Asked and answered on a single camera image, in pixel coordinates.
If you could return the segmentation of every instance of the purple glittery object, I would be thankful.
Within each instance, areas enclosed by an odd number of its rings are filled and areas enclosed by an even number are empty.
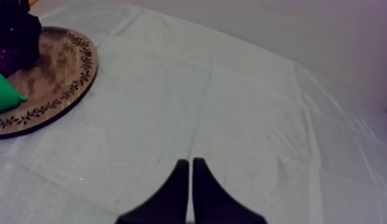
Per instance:
[[[17,72],[20,69],[22,57],[17,49],[0,48],[0,74],[5,77]]]

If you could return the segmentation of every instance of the engraved floral border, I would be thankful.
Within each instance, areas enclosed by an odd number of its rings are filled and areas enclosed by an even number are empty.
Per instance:
[[[48,110],[56,109],[64,100],[70,99],[75,95],[76,91],[83,87],[87,82],[89,82],[89,78],[92,76],[90,71],[93,67],[92,62],[92,51],[89,47],[89,41],[84,41],[82,38],[70,33],[67,29],[59,28],[59,27],[44,27],[42,29],[43,34],[51,35],[51,36],[59,36],[68,38],[75,46],[80,48],[81,53],[81,68],[83,71],[81,72],[79,78],[74,80],[70,86],[68,86],[67,90],[61,93],[61,96],[53,101],[47,102],[45,105],[34,108],[33,110],[27,111],[25,115],[20,117],[12,116],[8,119],[0,118],[0,128],[4,129],[7,126],[12,125],[26,125],[32,118],[40,117],[44,115]]]

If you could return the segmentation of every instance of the white fabric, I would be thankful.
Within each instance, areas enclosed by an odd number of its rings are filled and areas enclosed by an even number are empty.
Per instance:
[[[0,141],[0,224],[113,223],[194,157],[271,224],[387,224],[381,109],[177,18],[122,1],[51,6],[34,11],[92,39],[98,77],[59,121]]]

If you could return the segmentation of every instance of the wooden board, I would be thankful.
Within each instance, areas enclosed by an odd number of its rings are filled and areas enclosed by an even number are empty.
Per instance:
[[[29,100],[0,114],[0,138],[29,133],[53,122],[84,96],[95,79],[98,56],[86,36],[44,27],[39,45],[40,59],[35,66],[8,78]]]

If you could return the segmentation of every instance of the green object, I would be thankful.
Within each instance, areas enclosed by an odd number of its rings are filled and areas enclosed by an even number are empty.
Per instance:
[[[27,97],[18,94],[15,87],[0,74],[0,112],[18,107]]]

